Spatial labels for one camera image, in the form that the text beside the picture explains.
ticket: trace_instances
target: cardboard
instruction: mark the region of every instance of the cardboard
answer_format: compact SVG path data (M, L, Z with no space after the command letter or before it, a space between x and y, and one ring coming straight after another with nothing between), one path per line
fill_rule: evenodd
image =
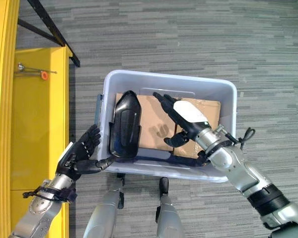
M199 109L209 120L209 124L212 129L216 129L219 125L221 103L218 101L207 101L192 98L182 98L182 100L192 103L197 109ZM176 133L180 132L182 128L177 125ZM177 156L183 156L188 158L198 158L198 153L203 150L196 142L190 140L183 146L174 148L173 154Z
M116 94L116 103L122 97L121 93ZM154 96L137 95L141 105L141 133L140 148L172 151L163 139L172 137L175 132L175 123L161 107L160 102Z

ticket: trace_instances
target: gray carpet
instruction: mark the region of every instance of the gray carpet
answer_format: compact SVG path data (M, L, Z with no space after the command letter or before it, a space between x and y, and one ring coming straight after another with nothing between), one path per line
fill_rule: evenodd
M96 95L114 69L227 79L238 90L237 135L284 194L298 203L298 1L42 0L81 61L71 66L71 139L93 123ZM20 17L46 29L22 0ZM56 46L19 27L17 46ZM126 176L116 238L155 237L158 179ZM82 237L113 174L83 176L70 236ZM265 238L257 212L226 183L170 179L186 237Z

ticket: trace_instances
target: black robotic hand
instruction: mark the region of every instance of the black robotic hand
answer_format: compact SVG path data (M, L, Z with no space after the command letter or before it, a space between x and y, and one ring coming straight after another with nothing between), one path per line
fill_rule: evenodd
M191 103L172 98L170 95L161 96L157 92L153 95L161 103L162 109L183 131L175 134L172 138L165 138L164 142L172 147L179 147L191 140L205 128L211 128L207 118Z
M92 125L78 140L83 143L87 149L88 157L92 156L97 145L99 145L99 128L94 124Z
M58 163L56 173L78 180L82 174L98 173L114 162L114 158L90 160L100 141L99 128L92 125L65 153Z

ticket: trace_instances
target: plastic bin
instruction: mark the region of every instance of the plastic bin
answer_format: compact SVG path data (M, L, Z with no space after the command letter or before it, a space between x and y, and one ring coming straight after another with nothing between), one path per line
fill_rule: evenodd
M137 95L152 95L156 91L172 97L220 101L220 123L235 136L237 93L236 87L231 82L220 79L115 70L106 76L103 96L98 97L96 103L95 122L99 123L101 133L101 142L97 152L99 160L110 156L108 152L109 122L113 121L116 93L123 93L127 90L133 90ZM139 148L137 156L167 159L170 153ZM212 182L227 181L227 178L212 165L190 167L143 159L133 163L114 162L106 171Z

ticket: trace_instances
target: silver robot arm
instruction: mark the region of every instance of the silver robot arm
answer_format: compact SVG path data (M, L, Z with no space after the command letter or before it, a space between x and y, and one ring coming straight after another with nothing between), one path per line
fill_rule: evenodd
M189 139L196 141L204 149L199 153L202 161L210 162L227 176L258 211L264 226L270 230L280 228L272 232L272 238L288 237L287 233L298 238L298 206L289 202L272 181L244 157L242 150L235 146L237 143L242 146L242 139L236 140L221 125L213 131L207 118L187 101L158 93L153 95L171 119L183 128L172 138L164 139L168 145L177 147Z
M100 172L113 163L113 158L101 161L89 159L99 144L99 138L99 129L92 125L78 142L71 142L62 153L55 177L44 180L36 190L23 194L25 198L34 198L9 238L44 237L62 202L74 202L77 196L74 182L82 174Z

